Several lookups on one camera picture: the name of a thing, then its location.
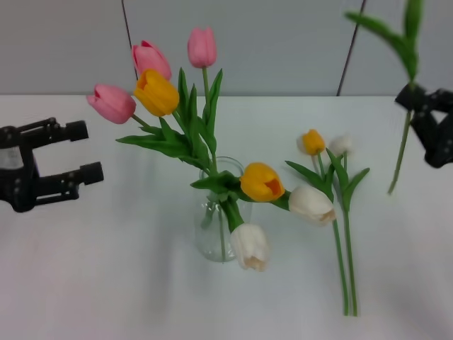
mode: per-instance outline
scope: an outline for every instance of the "white table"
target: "white table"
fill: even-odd
[[[111,124],[83,96],[0,96],[0,109],[0,126],[85,120],[88,140],[35,153],[41,173],[96,161],[105,173],[76,201],[20,215],[0,204],[2,339],[453,339],[451,167],[427,166],[411,132],[386,194],[404,117],[392,98],[219,100],[218,154],[266,162],[290,190],[301,181],[284,160],[311,166],[296,148],[302,132],[355,138],[350,171],[372,169],[352,200],[360,318],[341,314],[331,227],[255,205],[252,221],[272,243],[269,269],[210,263],[192,240],[198,171],[116,143],[140,133],[134,121]],[[137,114],[158,123],[141,106]]]

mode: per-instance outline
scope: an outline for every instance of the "robotic arm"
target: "robotic arm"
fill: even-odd
[[[441,168],[453,162],[453,93],[440,89],[426,94],[426,90],[416,86],[413,91],[404,87],[395,102],[406,110],[413,110],[411,126],[425,148],[425,161],[434,168]],[[447,114],[437,124],[432,111]]]
[[[84,121],[62,127],[55,118],[21,127],[0,129],[0,200],[18,213],[43,205],[79,198],[79,184],[103,181],[100,162],[63,174],[40,177],[33,150],[52,143],[88,138]]]

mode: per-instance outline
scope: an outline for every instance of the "glass vase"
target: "glass vase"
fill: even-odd
[[[230,157],[217,157],[217,170],[230,171],[235,176],[243,175],[241,163]],[[200,179],[206,177],[200,172]],[[217,194],[209,190],[195,190],[195,245],[200,253],[214,262],[235,259],[229,243],[228,220],[220,207]],[[252,203],[238,200],[239,211],[245,223],[250,222]]]

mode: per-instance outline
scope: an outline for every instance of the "green leaf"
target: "green leaf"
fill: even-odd
[[[343,206],[345,207],[346,211],[349,211],[350,209],[351,198],[355,188],[357,188],[358,184],[368,173],[369,168],[361,170],[360,173],[354,176],[348,187],[343,191]]]
[[[341,191],[344,192],[346,187],[349,184],[349,178],[348,178],[348,173],[346,172],[345,168],[343,168],[343,165],[341,165],[341,162],[338,160],[337,157],[332,153],[331,150],[326,149],[327,154],[329,158],[331,159],[332,165],[335,168],[335,171],[337,173],[338,177],[338,182],[340,183],[340,188]]]
[[[159,151],[169,157],[186,157],[190,155],[186,145],[180,142],[166,142],[157,140],[156,136],[127,136],[117,140],[124,144],[137,145],[147,149]]]
[[[343,159],[342,154],[337,157],[337,160],[340,162],[340,164],[341,164],[342,159]],[[327,173],[326,173],[326,181],[324,182],[325,186],[326,186],[326,191],[324,191],[324,193],[327,195],[328,199],[331,200],[332,202],[335,199],[335,197],[333,196],[333,189],[332,189],[334,173],[335,173],[335,167],[331,164],[331,165],[329,165]]]
[[[423,0],[408,0],[404,18],[404,30],[406,38],[415,48],[420,22],[423,13]]]
[[[198,135],[198,122],[197,122],[197,89],[195,85],[192,86],[192,90],[190,91],[189,97],[189,138],[193,146],[193,156],[196,157],[196,151],[198,149],[199,144],[199,135]]]
[[[211,153],[215,154],[217,149],[217,141],[215,136],[211,135],[206,128],[205,122],[201,117],[197,118],[198,120],[198,132],[200,133],[201,137],[205,140],[207,147],[209,147]]]
[[[164,140],[164,133],[162,132],[162,129],[156,126],[141,126],[140,127],[141,131],[151,133],[153,135],[156,135],[159,140]]]
[[[390,28],[380,20],[363,16],[360,13],[348,12],[346,13],[346,18],[374,33],[389,44],[400,57],[401,62],[406,68],[409,79],[415,79],[418,68],[418,56],[405,37],[401,37],[392,32]]]
[[[164,134],[165,139],[167,142],[175,142],[176,141],[176,131],[173,131],[170,125],[166,122],[165,119],[159,117],[159,122],[161,122],[162,133]]]
[[[239,178],[235,177],[229,171],[223,171],[216,175],[209,176],[207,178],[199,179],[191,184],[195,189],[207,189],[213,193],[228,193],[229,186],[233,186],[239,182]]]
[[[230,184],[228,186],[228,189],[230,192],[232,193],[235,193],[236,196],[245,201],[245,202],[255,202],[254,200],[252,200],[250,197],[248,197],[245,193],[243,193],[242,189],[241,189],[241,182],[238,181],[237,183],[233,183],[233,184]]]
[[[206,126],[211,135],[214,135],[217,101],[219,100],[220,84],[222,83],[223,74],[223,70],[220,69],[219,73],[217,73],[217,76],[212,82],[210,89],[211,112],[209,114],[209,121],[206,122]]]
[[[196,168],[199,168],[200,170],[203,170],[203,171],[205,171],[206,169],[208,169],[210,167],[209,163],[203,162],[200,159],[192,158],[189,156],[179,156],[178,158],[182,162],[195,166]]]
[[[228,197],[229,197],[229,191],[226,193],[220,193],[219,195],[217,195],[217,200],[219,200],[219,202],[224,202],[224,201],[228,200]]]
[[[293,161],[285,161],[285,163],[305,177],[307,181],[316,189],[324,191],[324,181],[316,172],[313,172],[298,163],[294,163]]]
[[[187,125],[189,123],[187,113],[189,105],[189,95],[187,90],[187,83],[185,81],[185,73],[182,67],[179,69],[178,92],[179,92],[178,112],[185,125]]]
[[[280,209],[289,211],[289,196],[290,195],[291,195],[291,191],[286,190],[282,197],[280,197],[278,200],[274,200],[271,203],[273,205],[275,205],[276,207],[279,207]]]

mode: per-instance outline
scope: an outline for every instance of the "green stem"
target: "green stem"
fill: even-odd
[[[399,172],[401,170],[401,163],[403,163],[404,149],[406,148],[406,143],[408,141],[409,128],[411,127],[411,117],[412,117],[412,110],[408,110],[408,112],[406,114],[406,121],[404,122],[403,138],[401,139],[401,145],[399,147],[398,160],[396,161],[394,179],[390,184],[390,188],[389,188],[389,192],[388,192],[389,195],[391,195],[391,193],[394,192],[396,182],[398,181]]]
[[[326,172],[324,171],[323,159],[321,158],[320,152],[318,152],[318,163],[319,163],[319,169],[321,170],[321,177],[324,180],[324,178],[326,177]]]
[[[347,316],[349,314],[349,296],[348,287],[346,284],[345,266],[343,264],[343,253],[341,251],[340,232],[338,231],[337,220],[334,220],[332,222],[332,226],[333,233],[335,235],[335,243],[337,247],[338,265],[340,267],[341,287],[343,288],[343,315]]]
[[[345,152],[343,154],[343,161],[344,161],[343,168],[345,168],[345,171],[348,172],[348,153],[347,152]]]
[[[219,207],[219,223],[220,223],[220,247],[222,248],[222,261],[227,260],[225,252],[225,236],[224,236],[224,221],[222,219],[222,208]]]
[[[354,263],[352,261],[352,244],[351,233],[349,226],[349,212],[343,207],[343,216],[345,219],[345,236],[346,248],[348,250],[348,265],[349,265],[349,280],[351,282],[351,295],[352,295],[352,315],[357,316],[357,296],[355,294],[355,277],[354,277]]]
[[[146,124],[144,122],[144,120],[142,120],[141,118],[138,118],[136,115],[132,115],[132,118],[135,119],[139,124],[141,124],[142,126],[145,126],[145,127],[148,127],[150,128],[151,126],[149,126],[148,124]]]
[[[209,112],[209,114],[211,114],[210,85],[207,81],[207,68],[203,67],[202,72],[203,72],[203,83],[205,84],[205,98],[206,98],[207,112]]]

